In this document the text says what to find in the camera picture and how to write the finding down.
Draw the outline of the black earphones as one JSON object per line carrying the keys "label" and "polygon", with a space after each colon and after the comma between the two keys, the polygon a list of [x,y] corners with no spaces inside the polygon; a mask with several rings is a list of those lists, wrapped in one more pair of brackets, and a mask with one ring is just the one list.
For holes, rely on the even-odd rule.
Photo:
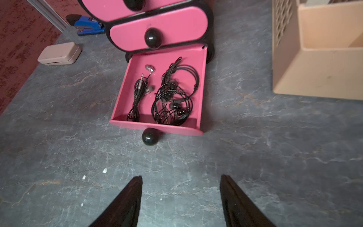
{"label": "black earphones", "polygon": [[157,124],[180,126],[193,111],[192,98],[178,85],[162,85],[156,93],[151,114]]}
{"label": "black earphones", "polygon": [[146,94],[148,90],[148,79],[149,77],[156,71],[155,67],[152,65],[145,65],[147,71],[150,74],[145,77],[144,74],[141,75],[140,79],[135,82],[134,85],[134,101],[132,103],[131,110],[129,111],[126,120],[132,122],[139,122],[140,121],[140,111],[139,111],[139,104]]}
{"label": "black earphones", "polygon": [[181,61],[182,57],[178,57],[162,75],[160,94],[181,91],[186,96],[185,99],[190,99],[197,92],[200,84],[199,73],[194,67]]}

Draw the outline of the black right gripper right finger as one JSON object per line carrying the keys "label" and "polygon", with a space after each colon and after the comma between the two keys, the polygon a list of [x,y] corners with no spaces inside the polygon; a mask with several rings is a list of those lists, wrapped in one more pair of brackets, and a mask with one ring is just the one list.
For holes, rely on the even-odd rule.
{"label": "black right gripper right finger", "polygon": [[228,227],[274,227],[231,176],[222,175],[220,194]]}

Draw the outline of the pink drawer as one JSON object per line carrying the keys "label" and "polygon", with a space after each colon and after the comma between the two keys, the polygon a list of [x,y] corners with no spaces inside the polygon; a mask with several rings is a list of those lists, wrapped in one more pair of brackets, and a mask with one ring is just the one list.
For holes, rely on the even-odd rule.
{"label": "pink drawer", "polygon": [[110,28],[110,40],[125,52],[147,49],[145,33],[149,28],[158,29],[162,45],[177,44],[201,38],[208,28],[208,17],[198,7],[186,7],[152,17],[147,17]]}
{"label": "pink drawer", "polygon": [[79,1],[80,5],[94,18],[97,18],[103,22],[111,22],[114,20],[126,18],[136,15],[138,13],[151,11],[161,7],[167,7],[182,1],[144,1],[142,9],[133,11],[129,9],[124,1],[117,0],[85,0]]}
{"label": "pink drawer", "polygon": [[[154,51],[148,54],[134,55],[128,64],[123,84],[118,95],[111,124],[127,128],[141,130],[142,140],[148,146],[157,144],[162,133],[173,133],[187,136],[200,136],[203,134],[201,125],[202,100],[204,93],[204,81],[207,64],[208,49],[202,44],[192,44],[184,47],[170,48],[167,50]],[[161,86],[161,77],[167,71],[170,64],[178,57],[182,57],[182,63],[191,65],[199,73],[200,84],[197,92],[193,95],[193,111],[188,120],[180,126],[157,124],[151,114],[151,107],[155,101],[156,93]],[[145,65],[155,67],[155,72],[148,79],[148,90],[139,104],[140,121],[127,121],[127,115],[134,101],[134,85],[144,74],[147,77],[150,72]]]}

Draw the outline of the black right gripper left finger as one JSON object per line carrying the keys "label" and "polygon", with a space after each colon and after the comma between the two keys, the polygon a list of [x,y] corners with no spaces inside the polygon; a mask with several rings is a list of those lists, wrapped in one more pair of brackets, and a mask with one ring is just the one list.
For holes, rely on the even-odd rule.
{"label": "black right gripper left finger", "polygon": [[135,176],[91,227],[136,227],[140,214],[142,177]]}

